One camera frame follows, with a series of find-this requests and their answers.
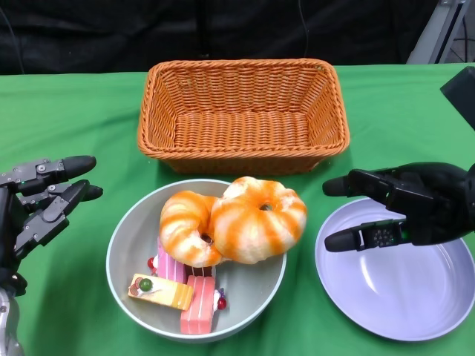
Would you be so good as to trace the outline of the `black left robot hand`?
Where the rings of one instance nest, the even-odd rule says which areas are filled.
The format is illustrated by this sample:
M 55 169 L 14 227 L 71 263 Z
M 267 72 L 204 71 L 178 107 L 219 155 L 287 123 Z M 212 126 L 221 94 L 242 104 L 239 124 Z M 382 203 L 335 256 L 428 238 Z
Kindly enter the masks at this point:
M 68 227 L 68 215 L 80 204 L 102 196 L 102 188 L 70 179 L 94 169 L 94 156 L 47 158 L 1 172 L 1 291 L 26 292 L 20 262 L 38 245 L 47 245 Z

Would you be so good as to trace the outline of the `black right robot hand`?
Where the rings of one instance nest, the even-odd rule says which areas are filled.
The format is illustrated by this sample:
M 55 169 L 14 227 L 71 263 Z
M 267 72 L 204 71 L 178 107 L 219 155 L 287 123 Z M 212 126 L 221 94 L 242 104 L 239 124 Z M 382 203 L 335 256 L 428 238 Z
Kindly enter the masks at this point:
M 373 171 L 352 169 L 326 181 L 329 197 L 366 196 L 402 220 L 367 222 L 326 237 L 330 252 L 363 251 L 411 243 L 437 245 L 474 231 L 474 169 L 414 162 Z

